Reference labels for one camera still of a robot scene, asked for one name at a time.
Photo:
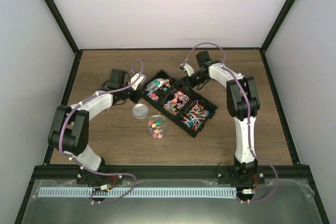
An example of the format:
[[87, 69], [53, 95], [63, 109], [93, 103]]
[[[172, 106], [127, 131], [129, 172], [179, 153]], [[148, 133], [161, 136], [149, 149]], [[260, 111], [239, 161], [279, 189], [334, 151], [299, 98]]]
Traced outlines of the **metal candy scoop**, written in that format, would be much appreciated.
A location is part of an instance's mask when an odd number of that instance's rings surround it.
[[149, 93], [154, 93], [156, 90], [161, 88], [164, 84], [165, 84], [164, 79], [156, 78], [146, 85], [145, 91], [148, 91]]

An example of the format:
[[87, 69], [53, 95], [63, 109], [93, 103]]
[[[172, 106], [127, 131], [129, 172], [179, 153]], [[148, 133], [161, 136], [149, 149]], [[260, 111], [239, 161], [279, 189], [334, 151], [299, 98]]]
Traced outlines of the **black three-compartment candy tray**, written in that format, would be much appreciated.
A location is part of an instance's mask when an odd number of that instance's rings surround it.
[[160, 70], [144, 84], [142, 98], [191, 137], [202, 131], [217, 106]]

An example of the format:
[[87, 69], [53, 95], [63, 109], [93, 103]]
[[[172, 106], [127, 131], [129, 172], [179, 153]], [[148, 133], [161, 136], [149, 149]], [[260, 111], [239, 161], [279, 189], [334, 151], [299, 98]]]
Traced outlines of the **clear glass jar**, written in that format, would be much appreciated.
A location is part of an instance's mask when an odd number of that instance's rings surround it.
[[164, 138], [166, 128], [167, 128], [167, 121], [164, 116], [156, 114], [149, 118], [148, 122], [149, 134], [155, 140], [162, 140]]

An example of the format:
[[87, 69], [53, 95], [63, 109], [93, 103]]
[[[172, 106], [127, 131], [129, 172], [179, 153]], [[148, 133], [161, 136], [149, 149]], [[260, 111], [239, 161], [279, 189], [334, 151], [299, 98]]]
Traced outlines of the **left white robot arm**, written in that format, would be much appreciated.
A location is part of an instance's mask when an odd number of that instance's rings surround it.
[[119, 101], [138, 102], [146, 76], [138, 72], [126, 82], [128, 75], [125, 70], [112, 69], [109, 80], [93, 95], [71, 106], [60, 105], [55, 111], [48, 145], [89, 170], [88, 176], [95, 184], [106, 180], [107, 170], [103, 168], [103, 158], [89, 146], [89, 122]]

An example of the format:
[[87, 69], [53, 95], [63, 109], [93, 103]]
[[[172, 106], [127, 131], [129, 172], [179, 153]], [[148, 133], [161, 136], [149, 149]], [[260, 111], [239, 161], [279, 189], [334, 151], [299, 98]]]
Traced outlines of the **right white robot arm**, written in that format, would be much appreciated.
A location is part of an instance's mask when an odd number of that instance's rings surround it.
[[253, 77], [244, 76], [229, 69], [223, 62], [210, 58], [207, 51], [196, 55], [199, 69], [195, 71], [186, 61], [180, 69], [187, 73], [182, 85], [191, 89], [208, 80], [217, 81], [226, 89], [226, 104], [235, 122], [236, 152], [232, 166], [233, 177], [244, 184], [257, 173], [254, 126], [260, 109], [259, 95]]

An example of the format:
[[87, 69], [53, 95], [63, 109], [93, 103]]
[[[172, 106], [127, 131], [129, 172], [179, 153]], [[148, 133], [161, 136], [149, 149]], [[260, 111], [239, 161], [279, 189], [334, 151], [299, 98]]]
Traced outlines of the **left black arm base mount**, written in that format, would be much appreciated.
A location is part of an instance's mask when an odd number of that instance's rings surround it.
[[[119, 178], [119, 175], [98, 175], [87, 171], [86, 169], [78, 168], [79, 178], [77, 178], [77, 183], [89, 186], [101, 186], [103, 184], [116, 184], [120, 185], [123, 178]], [[124, 167], [122, 165], [104, 165], [104, 167], [99, 170], [101, 173], [106, 174], [119, 174], [124, 172]]]

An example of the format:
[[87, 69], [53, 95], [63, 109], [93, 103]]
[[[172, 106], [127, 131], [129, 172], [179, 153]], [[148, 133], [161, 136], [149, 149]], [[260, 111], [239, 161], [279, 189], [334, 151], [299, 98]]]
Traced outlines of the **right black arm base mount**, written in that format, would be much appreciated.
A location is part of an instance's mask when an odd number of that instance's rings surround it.
[[258, 163], [233, 164], [221, 162], [215, 166], [215, 178], [219, 184], [230, 184], [231, 186], [252, 186], [257, 183], [264, 184], [265, 180], [259, 176]]

